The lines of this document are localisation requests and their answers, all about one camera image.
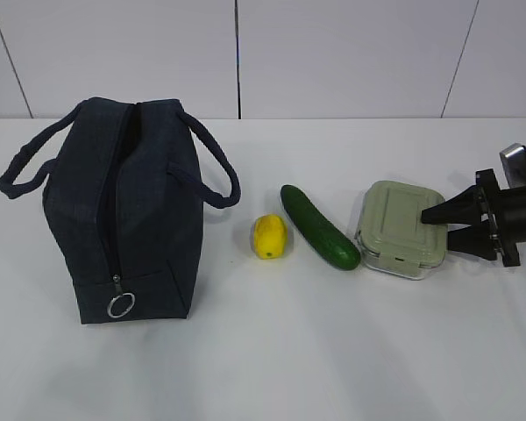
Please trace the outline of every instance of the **cucumber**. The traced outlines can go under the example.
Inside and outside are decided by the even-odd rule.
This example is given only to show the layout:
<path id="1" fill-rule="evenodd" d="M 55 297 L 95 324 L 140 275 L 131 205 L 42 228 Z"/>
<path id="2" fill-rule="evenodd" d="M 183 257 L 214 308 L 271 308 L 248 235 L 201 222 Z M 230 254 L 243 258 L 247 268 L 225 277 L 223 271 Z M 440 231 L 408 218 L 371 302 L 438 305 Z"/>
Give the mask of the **cucumber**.
<path id="1" fill-rule="evenodd" d="M 357 247 L 320 213 L 303 191 L 295 186 L 281 188 L 284 210 L 312 247 L 331 265 L 353 270 L 360 263 Z"/>

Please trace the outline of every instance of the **container lid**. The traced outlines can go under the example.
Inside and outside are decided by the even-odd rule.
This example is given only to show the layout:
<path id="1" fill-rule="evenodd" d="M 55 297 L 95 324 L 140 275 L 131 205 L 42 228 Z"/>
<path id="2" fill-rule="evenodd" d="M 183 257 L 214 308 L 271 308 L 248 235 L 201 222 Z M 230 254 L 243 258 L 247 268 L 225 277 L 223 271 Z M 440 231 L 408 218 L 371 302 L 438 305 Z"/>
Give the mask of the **container lid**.
<path id="1" fill-rule="evenodd" d="M 447 225 L 421 223 L 421 212 L 442 203 L 434 190 L 401 182 L 376 182 L 359 218 L 360 244 L 390 266 L 436 267 L 446 253 Z"/>

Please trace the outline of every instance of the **lunch bag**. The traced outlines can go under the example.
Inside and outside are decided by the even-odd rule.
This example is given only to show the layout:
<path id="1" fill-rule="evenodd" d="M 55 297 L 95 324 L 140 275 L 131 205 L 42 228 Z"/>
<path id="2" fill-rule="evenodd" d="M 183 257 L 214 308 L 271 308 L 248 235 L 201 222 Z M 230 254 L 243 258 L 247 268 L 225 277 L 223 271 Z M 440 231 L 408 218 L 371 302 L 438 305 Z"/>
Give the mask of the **lunch bag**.
<path id="1" fill-rule="evenodd" d="M 14 181 L 59 130 L 72 127 L 55 159 L 32 180 Z M 196 137 L 231 180 L 222 196 L 203 184 Z M 239 201 L 236 172 L 178 100 L 79 103 L 23 146 L 0 177 L 15 199 L 39 187 L 43 208 L 72 276 L 83 324 L 186 318 L 203 242 L 203 202 Z"/>

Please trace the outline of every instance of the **glass food container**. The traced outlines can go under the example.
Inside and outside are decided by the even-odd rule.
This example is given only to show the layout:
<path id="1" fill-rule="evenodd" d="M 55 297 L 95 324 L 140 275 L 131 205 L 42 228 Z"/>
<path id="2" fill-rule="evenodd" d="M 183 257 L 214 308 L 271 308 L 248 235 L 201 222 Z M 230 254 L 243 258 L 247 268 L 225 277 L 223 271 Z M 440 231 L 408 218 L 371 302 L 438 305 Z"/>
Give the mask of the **glass food container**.
<path id="1" fill-rule="evenodd" d="M 421 212 L 444 198 L 401 182 L 376 182 L 367 192 L 355 238 L 365 264 L 409 279 L 423 279 L 446 254 L 447 225 L 421 223 Z"/>

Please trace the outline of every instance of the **bag handle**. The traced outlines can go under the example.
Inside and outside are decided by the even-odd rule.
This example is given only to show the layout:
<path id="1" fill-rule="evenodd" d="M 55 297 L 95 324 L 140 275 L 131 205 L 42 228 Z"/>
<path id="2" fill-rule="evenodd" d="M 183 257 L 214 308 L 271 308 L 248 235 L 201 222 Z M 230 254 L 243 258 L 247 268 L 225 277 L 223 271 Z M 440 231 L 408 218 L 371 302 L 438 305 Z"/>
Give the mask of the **bag handle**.
<path id="1" fill-rule="evenodd" d="M 199 120 L 189 115 L 187 112 L 178 111 L 177 116 L 188 126 L 189 129 L 191 129 L 207 149 L 209 149 L 210 153 L 212 153 L 226 174 L 230 177 L 231 193 L 228 197 L 223 197 L 221 194 L 211 190 L 198 177 L 191 175 L 174 162 L 169 162 L 167 164 L 167 172 L 177 178 L 180 182 L 187 184 L 202 200 L 217 209 L 229 208 L 238 203 L 239 198 L 241 197 L 238 175 L 230 165 L 230 162 L 226 159 L 226 155 L 224 155 L 224 152 L 218 145 L 217 141 Z"/>
<path id="2" fill-rule="evenodd" d="M 26 193 L 34 191 L 43 184 L 46 176 L 53 171 L 54 163 L 56 162 L 55 158 L 45 162 L 29 182 L 24 182 L 22 184 L 14 184 L 14 182 L 38 150 L 43 147 L 43 145 L 45 145 L 45 143 L 52 138 L 56 132 L 66 128 L 75 120 L 81 107 L 82 103 L 79 103 L 70 114 L 56 123 L 49 125 L 45 130 L 35 136 L 31 142 L 21 147 L 18 154 L 16 154 L 11 160 L 10 166 L 6 169 L 6 172 L 0 177 L 0 191 L 10 199 L 17 199 Z"/>

